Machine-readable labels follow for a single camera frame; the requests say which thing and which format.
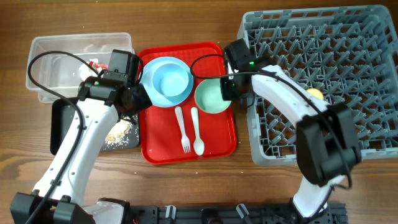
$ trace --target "wooden table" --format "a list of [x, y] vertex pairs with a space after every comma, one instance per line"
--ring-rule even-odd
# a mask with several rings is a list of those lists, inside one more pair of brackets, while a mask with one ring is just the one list
[[[29, 193], [49, 167], [51, 106], [25, 88], [27, 56], [37, 36], [128, 32], [136, 52], [148, 47], [236, 39], [245, 12], [305, 7], [385, 4], [389, 1], [131, 1], [5, 0], [0, 4], [0, 223], [12, 223], [16, 192]], [[236, 205], [287, 202], [302, 175], [297, 166], [260, 167], [251, 160], [245, 110], [233, 105], [238, 147], [229, 157], [163, 167], [148, 164], [139, 148], [101, 153], [90, 175], [86, 204], [101, 197], [133, 205]], [[350, 223], [398, 222], [398, 159], [364, 161], [353, 190], [332, 200], [347, 204]]]

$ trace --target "white spoon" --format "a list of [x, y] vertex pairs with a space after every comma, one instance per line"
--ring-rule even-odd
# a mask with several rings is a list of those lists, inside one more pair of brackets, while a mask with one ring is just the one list
[[195, 129], [195, 136], [197, 137], [193, 142], [193, 149], [195, 150], [195, 153], [198, 156], [201, 156], [205, 151], [205, 143], [200, 139], [198, 108], [196, 107], [191, 108], [191, 115], [193, 121], [193, 128]]

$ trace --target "white fork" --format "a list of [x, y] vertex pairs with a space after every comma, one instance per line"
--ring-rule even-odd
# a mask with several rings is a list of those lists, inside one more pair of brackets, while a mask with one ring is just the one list
[[185, 134], [185, 127], [184, 127], [184, 117], [182, 116], [182, 110], [181, 107], [176, 106], [175, 107], [175, 115], [177, 117], [178, 125], [180, 126], [181, 130], [181, 145], [184, 150], [184, 153], [189, 153], [191, 152], [191, 143], [189, 142], [189, 138]]

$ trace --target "red tray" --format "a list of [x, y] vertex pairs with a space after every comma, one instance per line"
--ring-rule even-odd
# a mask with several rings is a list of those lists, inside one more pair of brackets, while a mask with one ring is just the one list
[[[143, 59], [144, 64], [158, 57], [169, 56], [179, 58], [190, 66], [196, 58], [202, 55], [222, 53], [222, 49], [217, 44], [204, 42], [145, 49], [139, 56]], [[200, 76], [224, 75], [223, 59], [221, 57], [204, 58], [195, 64], [194, 72]], [[193, 150], [195, 131], [193, 130], [191, 108], [197, 107], [194, 94], [200, 82], [202, 80], [194, 79], [190, 96], [179, 104], [183, 112], [185, 131], [191, 143], [190, 153], [185, 154], [182, 149], [181, 132], [174, 107], [151, 106], [140, 112], [141, 152], [149, 163], [162, 165], [224, 157], [235, 150], [236, 132], [231, 107], [219, 114], [207, 114], [198, 108], [200, 137], [205, 143], [205, 152], [202, 156], [195, 154]]]

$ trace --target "spoon handle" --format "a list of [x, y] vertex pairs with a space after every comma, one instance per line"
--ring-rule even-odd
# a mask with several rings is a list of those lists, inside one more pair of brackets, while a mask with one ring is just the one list
[[191, 108], [191, 115], [192, 115], [193, 128], [195, 129], [195, 136], [197, 139], [200, 139], [199, 115], [198, 115], [198, 109], [196, 107]]

